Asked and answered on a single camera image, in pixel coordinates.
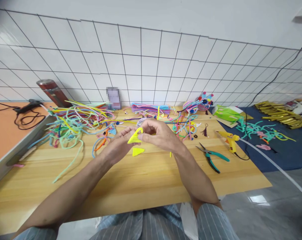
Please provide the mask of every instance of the red thermos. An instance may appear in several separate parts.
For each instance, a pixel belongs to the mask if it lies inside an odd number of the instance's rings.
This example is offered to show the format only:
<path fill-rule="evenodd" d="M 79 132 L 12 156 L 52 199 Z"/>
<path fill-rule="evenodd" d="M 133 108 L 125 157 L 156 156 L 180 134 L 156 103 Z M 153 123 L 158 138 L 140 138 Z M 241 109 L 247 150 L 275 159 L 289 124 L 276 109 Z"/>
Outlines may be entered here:
<path fill-rule="evenodd" d="M 72 103 L 65 102 L 68 100 L 56 82 L 52 79 L 41 79 L 36 82 L 37 85 L 46 93 L 46 95 L 58 106 L 58 107 L 72 107 Z"/>

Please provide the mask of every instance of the green-handled pliers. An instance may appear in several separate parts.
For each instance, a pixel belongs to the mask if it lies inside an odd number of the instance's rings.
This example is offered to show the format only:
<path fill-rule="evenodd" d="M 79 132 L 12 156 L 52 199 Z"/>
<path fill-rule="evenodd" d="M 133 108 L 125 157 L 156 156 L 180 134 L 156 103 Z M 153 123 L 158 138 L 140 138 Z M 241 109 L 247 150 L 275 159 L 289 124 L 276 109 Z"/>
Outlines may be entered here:
<path fill-rule="evenodd" d="M 207 161 L 209 162 L 209 165 L 210 165 L 211 168 L 213 168 L 213 170 L 216 171 L 217 173 L 220 173 L 220 171 L 216 168 L 216 166 L 214 166 L 214 164 L 213 164 L 213 162 L 212 162 L 212 160 L 211 160 L 211 156 L 210 156 L 210 155 L 216 155 L 216 156 L 222 158 L 223 160 L 225 160 L 225 161 L 227 161 L 227 162 L 230 162 L 230 160 L 229 160 L 226 156 L 224 156 L 224 155 L 222 155 L 222 154 L 220 154 L 220 153 L 217 153 L 217 152 L 212 152 L 212 151 L 207 150 L 201 143 L 200 143 L 200 145 L 202 146 L 202 148 L 200 148 L 200 147 L 198 147 L 198 146 L 196 146 L 196 147 L 197 147 L 198 149 L 200 149 L 202 152 L 204 152 L 204 155 L 205 155 L 205 157 L 207 158 Z"/>

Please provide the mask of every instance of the colorful pipe cleaner figure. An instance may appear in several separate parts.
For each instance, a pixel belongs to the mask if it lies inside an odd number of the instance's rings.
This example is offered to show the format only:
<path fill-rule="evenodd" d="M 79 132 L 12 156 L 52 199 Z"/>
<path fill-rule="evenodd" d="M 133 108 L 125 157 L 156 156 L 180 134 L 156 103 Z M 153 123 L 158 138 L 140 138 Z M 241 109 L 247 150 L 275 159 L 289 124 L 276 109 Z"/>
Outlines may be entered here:
<path fill-rule="evenodd" d="M 194 114 L 198 110 L 200 111 L 206 111 L 210 108 L 210 106 L 213 104 L 213 101 L 211 101 L 211 98 L 213 97 L 213 94 L 210 94 L 207 96 L 206 92 L 203 92 L 201 96 L 199 96 L 195 101 L 187 101 L 183 104 L 183 110 L 187 113 Z"/>

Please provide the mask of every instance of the black glue gun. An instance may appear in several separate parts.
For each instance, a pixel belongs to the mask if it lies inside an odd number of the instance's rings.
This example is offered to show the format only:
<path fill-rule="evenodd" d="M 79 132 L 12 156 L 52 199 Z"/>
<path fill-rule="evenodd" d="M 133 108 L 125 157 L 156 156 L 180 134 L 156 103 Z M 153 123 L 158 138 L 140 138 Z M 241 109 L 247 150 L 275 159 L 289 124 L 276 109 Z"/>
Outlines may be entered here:
<path fill-rule="evenodd" d="M 32 110 L 33 108 L 39 107 L 41 106 L 40 101 L 34 100 L 34 99 L 29 99 L 28 100 L 30 103 L 27 104 L 26 106 L 22 107 L 22 108 L 13 108 L 13 110 L 17 113 L 17 114 L 21 114 L 21 113 L 25 113 L 28 112 L 30 110 Z"/>

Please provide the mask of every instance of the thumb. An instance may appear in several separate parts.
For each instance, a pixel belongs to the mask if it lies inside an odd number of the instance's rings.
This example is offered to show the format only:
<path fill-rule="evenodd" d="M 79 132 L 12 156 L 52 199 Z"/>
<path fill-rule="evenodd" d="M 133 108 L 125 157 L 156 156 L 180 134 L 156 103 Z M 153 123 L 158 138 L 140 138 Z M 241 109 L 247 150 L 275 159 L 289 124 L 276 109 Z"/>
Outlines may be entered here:
<path fill-rule="evenodd" d="M 143 142 L 147 142 L 147 143 L 153 143 L 154 142 L 154 138 L 155 136 L 152 136 L 150 134 L 147 133 L 141 133 L 137 136 L 137 138 Z"/>

